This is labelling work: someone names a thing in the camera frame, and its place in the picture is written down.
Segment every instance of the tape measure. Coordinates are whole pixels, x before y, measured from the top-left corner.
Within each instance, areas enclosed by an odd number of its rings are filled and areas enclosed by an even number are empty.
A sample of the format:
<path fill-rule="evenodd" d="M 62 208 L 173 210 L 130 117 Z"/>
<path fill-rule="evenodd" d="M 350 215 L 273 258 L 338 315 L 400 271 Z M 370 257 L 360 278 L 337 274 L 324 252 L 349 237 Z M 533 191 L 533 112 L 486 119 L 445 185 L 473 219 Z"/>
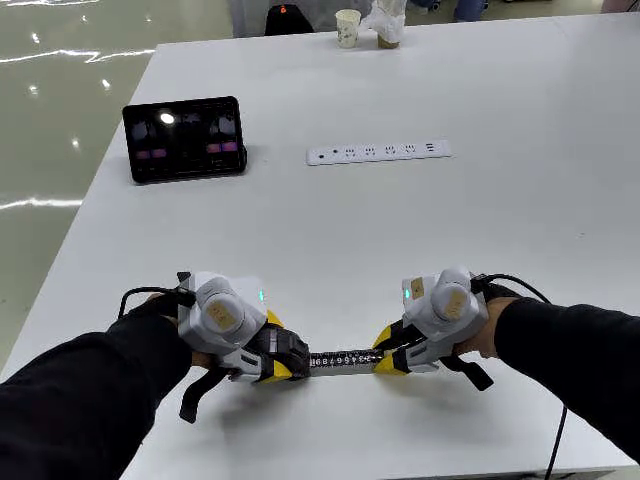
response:
<path fill-rule="evenodd" d="M 373 373 L 383 357 L 384 351 L 377 349 L 311 353 L 309 370 L 312 377 Z"/>

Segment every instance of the black strap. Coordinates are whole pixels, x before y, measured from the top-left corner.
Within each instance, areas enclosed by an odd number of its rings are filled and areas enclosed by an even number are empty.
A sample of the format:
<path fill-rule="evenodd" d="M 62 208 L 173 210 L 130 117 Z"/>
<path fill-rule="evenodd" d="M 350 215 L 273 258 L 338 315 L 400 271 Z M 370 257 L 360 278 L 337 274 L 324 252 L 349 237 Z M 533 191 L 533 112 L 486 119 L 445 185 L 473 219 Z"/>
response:
<path fill-rule="evenodd" d="M 182 396 L 180 418 L 189 423 L 195 423 L 200 399 L 205 393 L 218 385 L 228 373 L 229 370 L 226 368 L 214 368 L 189 385 Z"/>
<path fill-rule="evenodd" d="M 457 355 L 442 357 L 440 361 L 449 370 L 464 373 L 481 392 L 493 385 L 491 377 L 475 362 L 465 362 Z"/>

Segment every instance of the power strip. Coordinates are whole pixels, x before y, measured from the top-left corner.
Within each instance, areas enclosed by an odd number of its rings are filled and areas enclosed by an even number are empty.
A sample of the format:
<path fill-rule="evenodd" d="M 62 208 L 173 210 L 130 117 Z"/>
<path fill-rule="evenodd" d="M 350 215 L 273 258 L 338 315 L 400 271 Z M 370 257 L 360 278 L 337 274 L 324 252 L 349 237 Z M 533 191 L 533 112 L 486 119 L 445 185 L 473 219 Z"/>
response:
<path fill-rule="evenodd" d="M 451 149 L 446 140 L 381 145 L 339 145 L 308 150 L 307 164 L 333 165 L 335 163 L 382 162 L 450 156 Z"/>

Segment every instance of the cup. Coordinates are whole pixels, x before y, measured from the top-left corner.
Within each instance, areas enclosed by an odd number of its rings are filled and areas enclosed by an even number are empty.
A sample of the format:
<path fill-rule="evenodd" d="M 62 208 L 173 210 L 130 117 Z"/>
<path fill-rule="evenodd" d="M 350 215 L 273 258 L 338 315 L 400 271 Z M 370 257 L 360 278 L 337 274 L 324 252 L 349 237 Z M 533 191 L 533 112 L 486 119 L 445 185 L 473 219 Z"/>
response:
<path fill-rule="evenodd" d="M 338 10 L 336 12 L 338 25 L 338 45 L 342 48 L 353 48 L 358 41 L 358 25 L 360 12 L 358 10 Z"/>

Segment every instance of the black sleeve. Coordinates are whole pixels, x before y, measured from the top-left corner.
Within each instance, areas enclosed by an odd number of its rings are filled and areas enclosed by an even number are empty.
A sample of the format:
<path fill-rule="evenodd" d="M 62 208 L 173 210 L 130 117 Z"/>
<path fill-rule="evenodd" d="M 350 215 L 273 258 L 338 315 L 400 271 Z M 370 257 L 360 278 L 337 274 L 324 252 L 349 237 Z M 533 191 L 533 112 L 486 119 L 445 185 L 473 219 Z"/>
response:
<path fill-rule="evenodd" d="M 118 478 L 190 365 L 175 326 L 148 312 L 40 355 L 0 385 L 0 478 Z"/>
<path fill-rule="evenodd" d="M 498 319 L 495 344 L 504 362 L 640 460 L 640 318 L 523 298 Z"/>

